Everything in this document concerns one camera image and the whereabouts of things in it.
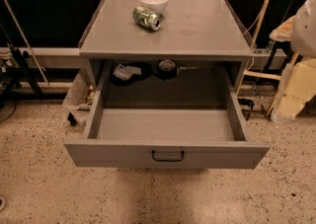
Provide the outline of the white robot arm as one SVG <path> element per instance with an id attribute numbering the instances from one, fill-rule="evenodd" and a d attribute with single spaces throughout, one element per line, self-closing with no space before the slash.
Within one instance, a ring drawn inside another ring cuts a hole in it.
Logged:
<path id="1" fill-rule="evenodd" d="M 296 12 L 291 49 L 302 56 L 316 57 L 316 0 L 306 0 Z"/>

